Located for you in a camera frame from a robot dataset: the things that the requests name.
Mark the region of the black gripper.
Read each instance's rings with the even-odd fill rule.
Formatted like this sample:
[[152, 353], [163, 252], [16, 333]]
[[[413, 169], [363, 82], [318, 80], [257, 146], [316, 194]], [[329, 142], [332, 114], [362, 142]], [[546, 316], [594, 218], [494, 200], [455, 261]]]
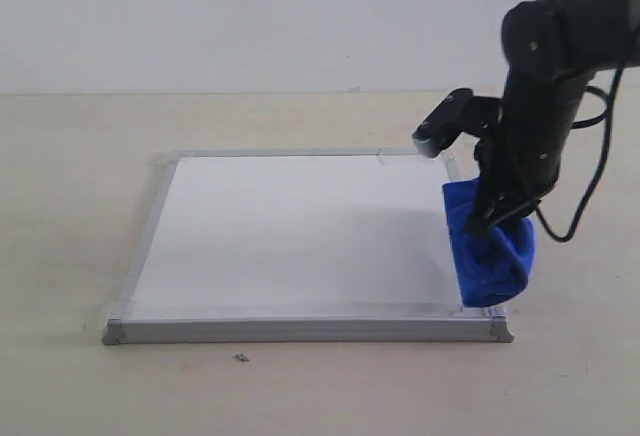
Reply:
[[512, 231], [535, 212], [539, 198], [557, 182], [566, 139], [592, 79], [591, 72], [573, 72], [538, 81], [508, 71], [498, 142], [485, 151], [488, 166], [480, 173], [468, 233], [485, 234], [493, 227]]

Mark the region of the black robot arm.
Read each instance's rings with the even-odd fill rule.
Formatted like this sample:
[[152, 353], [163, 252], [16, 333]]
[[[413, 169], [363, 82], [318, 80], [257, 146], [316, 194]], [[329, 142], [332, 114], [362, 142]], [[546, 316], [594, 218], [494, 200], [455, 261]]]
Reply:
[[503, 18], [508, 65], [499, 118], [478, 149], [467, 229], [482, 234], [536, 211], [594, 76], [639, 64], [639, 0], [530, 0]]

